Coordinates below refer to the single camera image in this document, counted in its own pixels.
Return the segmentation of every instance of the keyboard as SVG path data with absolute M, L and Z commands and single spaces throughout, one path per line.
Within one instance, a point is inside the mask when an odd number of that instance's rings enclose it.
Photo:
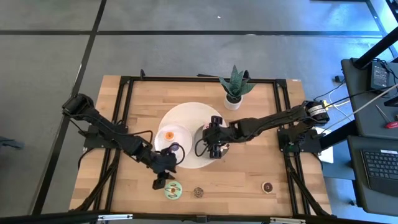
M 398 152 L 362 149 L 368 185 L 372 190 L 398 197 Z

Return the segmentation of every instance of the white plate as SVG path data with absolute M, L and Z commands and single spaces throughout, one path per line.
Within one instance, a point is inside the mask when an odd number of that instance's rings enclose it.
M 169 141 L 166 140 L 165 135 L 167 132 L 173 132 L 174 138 L 173 140 Z M 181 125 L 177 124 L 169 124 L 164 126 L 162 129 L 158 130 L 156 137 L 155 137 L 155 150 L 160 151 L 169 147 L 173 142 L 177 142 L 184 148 L 185 157 L 188 155 L 192 148 L 192 136 L 191 133 Z M 182 149 L 179 147 L 175 153 L 175 157 L 177 158 L 177 162 L 180 162 L 183 158 Z
M 191 133 L 191 136 L 195 136 L 198 132 L 195 137 L 200 139 L 202 126 L 210 123 L 211 116 L 213 115 L 221 116 L 217 110 L 206 104 L 197 102 L 182 103 L 173 107 L 166 113 L 159 124 L 159 130 L 169 124 L 178 124 L 186 128 Z M 194 147 L 198 139 L 193 139 L 190 152 L 188 155 L 185 155 L 184 161 L 178 166 L 187 169 L 197 169 L 216 161 L 216 159 L 210 159 L 208 153 L 204 153 L 203 156 L 197 157 Z M 203 149 L 203 143 L 200 142 L 198 145 L 198 152 L 201 153 Z

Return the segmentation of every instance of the wooden table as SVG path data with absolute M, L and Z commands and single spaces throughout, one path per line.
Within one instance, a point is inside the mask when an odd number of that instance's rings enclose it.
M 119 87 L 119 76 L 104 76 L 96 109 L 111 119 Z M 287 80 L 292 106 L 304 100 L 300 80 Z M 272 85 L 257 84 L 245 95 L 241 107 L 229 111 L 223 105 L 225 92 L 219 83 L 134 82 L 129 119 L 129 132 L 151 129 L 156 135 L 162 117 L 174 106 L 196 101 L 220 112 L 226 121 L 260 118 L 276 113 Z M 79 206 L 98 181 L 104 149 L 95 149 L 82 160 L 70 208 Z M 319 161 L 311 154 L 301 154 L 305 183 L 322 208 L 331 212 Z M 252 141 L 232 144 L 227 155 L 201 169 L 177 167 L 174 174 L 183 186 L 182 196 L 168 200 L 163 190 L 153 190 L 155 174 L 122 154 L 114 190 L 112 212 L 173 213 L 207 215 L 291 216 L 289 189 L 276 129 L 264 131 Z M 270 194 L 261 190 L 263 182 L 274 186 Z M 204 190 L 202 198 L 193 189 Z M 101 198 L 104 208 L 108 187 Z M 303 213 L 298 187 L 295 187 L 299 211 Z

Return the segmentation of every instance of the concrete floor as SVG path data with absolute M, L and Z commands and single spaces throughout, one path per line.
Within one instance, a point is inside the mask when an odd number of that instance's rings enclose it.
M 388 17 L 387 6 L 380 2 L 374 3 L 377 12 Z M 99 5 L 100 0 L 3 0 L 0 30 L 91 30 Z M 310 0 L 114 0 L 108 1 L 99 29 L 378 30 L 363 2 Z M 0 136 L 25 142 L 22 151 L 0 150 L 0 217 L 29 212 L 60 122 L 60 107 L 70 94 L 87 41 L 85 35 L 0 35 Z M 80 92 L 95 100 L 103 75 L 138 75 L 144 69 L 150 76 L 227 76 L 236 64 L 255 78 L 301 79 L 306 97 L 312 99 L 336 86 L 331 79 L 341 74 L 341 59 L 359 57 L 378 41 L 315 36 L 97 36 Z M 379 57 L 392 59 L 390 51 Z M 343 87 L 332 98 L 346 95 Z M 351 112 L 350 105 L 341 109 Z M 330 110 L 330 116 L 331 122 L 343 118 L 335 110 Z M 45 213 L 68 210 L 82 144 L 83 138 L 70 126 Z M 354 199 L 350 181 L 325 180 L 338 217 L 398 222 L 349 206 L 347 200 Z

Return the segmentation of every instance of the red screwdriver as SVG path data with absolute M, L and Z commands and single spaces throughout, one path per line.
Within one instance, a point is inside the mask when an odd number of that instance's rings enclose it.
M 378 105 L 376 105 L 376 108 L 379 110 L 381 116 L 386 120 L 387 124 L 385 125 L 384 128 L 387 129 L 393 129 L 393 128 L 398 128 L 398 121 L 391 121 L 387 115 L 380 109 Z

